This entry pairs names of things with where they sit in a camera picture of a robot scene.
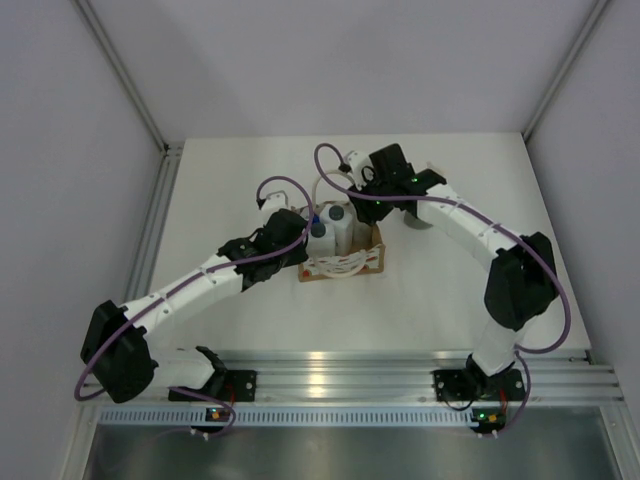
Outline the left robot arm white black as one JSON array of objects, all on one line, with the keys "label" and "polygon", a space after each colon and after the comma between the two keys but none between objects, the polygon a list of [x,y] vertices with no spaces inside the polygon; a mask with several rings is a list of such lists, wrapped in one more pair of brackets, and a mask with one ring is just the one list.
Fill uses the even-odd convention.
[{"label": "left robot arm white black", "polygon": [[211,349],[170,349],[160,340],[225,298],[269,280],[307,260],[310,223],[281,208],[248,237],[232,239],[204,264],[166,287],[128,303],[107,300],[93,311],[80,358],[84,375],[116,404],[148,388],[167,388],[172,401],[212,400],[226,386],[228,370]]}]

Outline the grey pump bottle beige cap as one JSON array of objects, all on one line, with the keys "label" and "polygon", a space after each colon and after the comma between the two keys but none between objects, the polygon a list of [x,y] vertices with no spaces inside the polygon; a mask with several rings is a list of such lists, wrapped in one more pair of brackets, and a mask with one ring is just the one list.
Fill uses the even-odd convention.
[{"label": "grey pump bottle beige cap", "polygon": [[[428,191],[439,184],[446,184],[446,179],[433,167],[427,167],[415,173],[409,180],[404,182],[405,193],[409,196],[426,196]],[[402,210],[404,211],[404,223],[414,230],[426,230],[430,224],[420,220],[417,216],[418,201],[406,201]]]}]

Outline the burlap watermelon canvas bag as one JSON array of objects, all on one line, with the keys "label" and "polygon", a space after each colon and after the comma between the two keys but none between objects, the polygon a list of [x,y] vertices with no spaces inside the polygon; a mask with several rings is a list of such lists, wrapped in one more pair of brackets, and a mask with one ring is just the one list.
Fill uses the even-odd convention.
[{"label": "burlap watermelon canvas bag", "polygon": [[[328,204],[337,204],[345,207],[353,217],[356,211],[349,201],[328,200],[321,202],[317,197],[317,189],[322,176],[317,177],[311,188],[311,207],[303,207],[297,212],[303,219],[311,220],[314,214],[319,216],[323,208]],[[353,248],[348,255],[329,257],[309,256],[308,260],[298,266],[298,280],[301,283],[325,279],[346,279],[356,275],[376,274],[384,271],[385,245],[377,227],[372,227],[372,240],[368,248]]]}]

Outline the silver refill pouch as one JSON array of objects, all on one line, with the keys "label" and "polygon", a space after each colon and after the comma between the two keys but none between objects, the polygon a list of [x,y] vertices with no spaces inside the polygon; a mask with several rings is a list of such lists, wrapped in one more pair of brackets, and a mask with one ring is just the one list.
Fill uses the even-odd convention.
[{"label": "silver refill pouch", "polygon": [[353,248],[368,248],[372,240],[372,227],[353,217]]}]

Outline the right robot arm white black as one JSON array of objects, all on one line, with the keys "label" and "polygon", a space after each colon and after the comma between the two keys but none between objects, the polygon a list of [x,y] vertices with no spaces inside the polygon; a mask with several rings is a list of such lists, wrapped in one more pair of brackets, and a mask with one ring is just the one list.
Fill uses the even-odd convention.
[{"label": "right robot arm white black", "polygon": [[467,358],[454,390],[445,400],[489,400],[506,383],[515,362],[514,347],[526,324],[557,298],[555,262],[542,233],[501,232],[476,212],[431,168],[415,171],[397,144],[369,155],[352,151],[341,162],[352,174],[350,199],[360,222],[373,225],[398,209],[439,228],[486,270],[484,305],[489,321]]}]

